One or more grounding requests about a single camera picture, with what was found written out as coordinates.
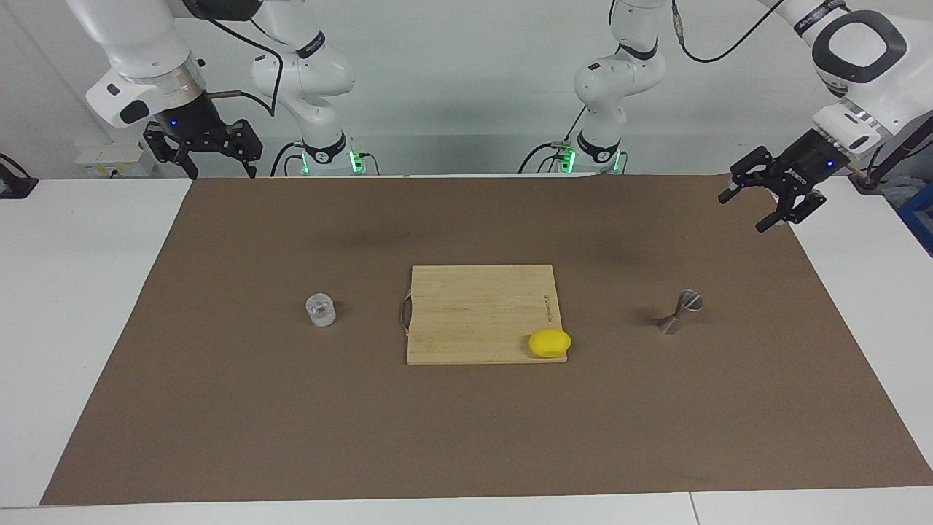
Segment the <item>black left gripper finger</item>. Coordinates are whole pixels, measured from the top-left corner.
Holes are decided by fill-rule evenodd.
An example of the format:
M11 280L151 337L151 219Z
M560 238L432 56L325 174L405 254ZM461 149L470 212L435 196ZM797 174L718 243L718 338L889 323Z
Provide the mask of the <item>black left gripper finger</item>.
M795 198L780 197L776 210L756 224L758 233L765 233L778 223L800 224L827 202L827 197L820 190L813 190L803 196L798 203Z
M729 203L734 196L746 188L765 188L776 195L766 179L773 164L772 153L766 146L758 146L737 160L729 168L729 183L727 183L727 188L719 194L719 203Z

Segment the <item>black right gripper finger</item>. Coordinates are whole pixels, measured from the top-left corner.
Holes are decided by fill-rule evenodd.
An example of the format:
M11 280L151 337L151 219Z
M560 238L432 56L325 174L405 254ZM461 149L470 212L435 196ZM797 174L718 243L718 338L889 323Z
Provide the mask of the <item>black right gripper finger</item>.
M175 166L179 166L189 179L198 179L199 169L190 159L190 149L187 144L173 146L160 123L147 122L146 126L144 126L143 139L157 162L173 163Z
M240 119L223 128L221 153L227 158L237 160L250 179L257 177L257 163L263 150L261 139L247 120Z

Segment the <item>steel double jigger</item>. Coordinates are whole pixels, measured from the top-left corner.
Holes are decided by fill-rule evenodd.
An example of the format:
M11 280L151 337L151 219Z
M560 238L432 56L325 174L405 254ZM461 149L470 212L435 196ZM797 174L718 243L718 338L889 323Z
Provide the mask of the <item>steel double jigger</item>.
M657 326L664 335L673 335L679 331L680 324L687 315L699 312L703 309L703 306L704 299L699 292L693 289L684 289L679 293L674 312L660 319Z

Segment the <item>clear glass cup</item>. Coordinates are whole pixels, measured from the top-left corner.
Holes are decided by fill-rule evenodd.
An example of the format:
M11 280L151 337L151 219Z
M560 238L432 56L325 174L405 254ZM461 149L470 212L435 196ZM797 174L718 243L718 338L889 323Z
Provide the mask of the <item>clear glass cup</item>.
M310 296L305 302L305 309L316 327L329 327L336 322L335 302L326 293L318 292Z

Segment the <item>black angled stand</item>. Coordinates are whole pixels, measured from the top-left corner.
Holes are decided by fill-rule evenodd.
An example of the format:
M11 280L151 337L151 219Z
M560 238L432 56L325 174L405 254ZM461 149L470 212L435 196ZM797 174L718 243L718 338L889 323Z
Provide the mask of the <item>black angled stand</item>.
M933 111L913 132L907 136L899 146L895 147L889 156L878 163L878 156L882 153L884 142L877 146L870 156L864 170L850 168L849 176L857 192L864 195L880 195L880 185L887 174L897 167L903 160L907 160L923 152L927 147L933 147Z

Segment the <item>crumpled clear plastic bag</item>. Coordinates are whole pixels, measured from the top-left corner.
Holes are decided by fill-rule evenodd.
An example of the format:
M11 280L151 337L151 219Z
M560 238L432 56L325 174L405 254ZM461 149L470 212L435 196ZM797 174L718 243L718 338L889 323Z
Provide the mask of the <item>crumpled clear plastic bag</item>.
M903 207L910 199L916 196L927 182L908 175L889 175L879 185L886 202L893 209Z

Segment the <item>blue box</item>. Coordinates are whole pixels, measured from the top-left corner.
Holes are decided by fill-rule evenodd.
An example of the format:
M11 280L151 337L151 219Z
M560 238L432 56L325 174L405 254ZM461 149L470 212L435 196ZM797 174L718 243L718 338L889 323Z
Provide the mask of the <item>blue box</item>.
M913 193L897 207L897 216L933 258L933 182Z

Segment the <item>yellow lemon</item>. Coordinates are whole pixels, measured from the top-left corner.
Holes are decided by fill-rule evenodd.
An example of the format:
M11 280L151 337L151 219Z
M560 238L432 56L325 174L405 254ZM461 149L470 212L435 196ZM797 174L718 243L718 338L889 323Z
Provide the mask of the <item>yellow lemon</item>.
M571 346L571 336L556 328L533 332L527 340L529 351L540 359L565 359Z

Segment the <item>wooden cutting board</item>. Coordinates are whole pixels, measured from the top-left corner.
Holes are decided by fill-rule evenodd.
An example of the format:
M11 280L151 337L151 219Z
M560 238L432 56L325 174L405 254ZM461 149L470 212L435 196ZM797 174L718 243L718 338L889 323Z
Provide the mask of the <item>wooden cutting board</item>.
M405 302L407 365L565 363L569 349L539 356L528 341L563 333L552 265L416 265Z

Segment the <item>brown table mat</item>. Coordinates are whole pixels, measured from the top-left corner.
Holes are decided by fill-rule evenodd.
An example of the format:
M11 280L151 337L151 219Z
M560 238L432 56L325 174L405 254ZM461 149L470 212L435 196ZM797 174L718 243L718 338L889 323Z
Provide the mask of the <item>brown table mat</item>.
M193 182L42 504L933 485L792 230L755 230L773 199L726 184ZM569 361L407 365L416 265L552 265Z

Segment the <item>white wall socket box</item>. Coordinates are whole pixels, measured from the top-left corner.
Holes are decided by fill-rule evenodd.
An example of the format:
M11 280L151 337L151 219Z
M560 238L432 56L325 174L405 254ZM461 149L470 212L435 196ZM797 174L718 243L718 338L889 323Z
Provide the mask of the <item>white wall socket box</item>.
M80 147L74 165L83 176L103 179L140 179L156 173L155 159L138 142Z

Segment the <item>black clamp mount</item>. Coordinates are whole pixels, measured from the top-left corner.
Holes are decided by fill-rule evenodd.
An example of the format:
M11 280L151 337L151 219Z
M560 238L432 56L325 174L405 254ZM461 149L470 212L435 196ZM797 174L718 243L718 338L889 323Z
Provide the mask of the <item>black clamp mount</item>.
M38 182L16 160L0 152L0 199L24 199Z

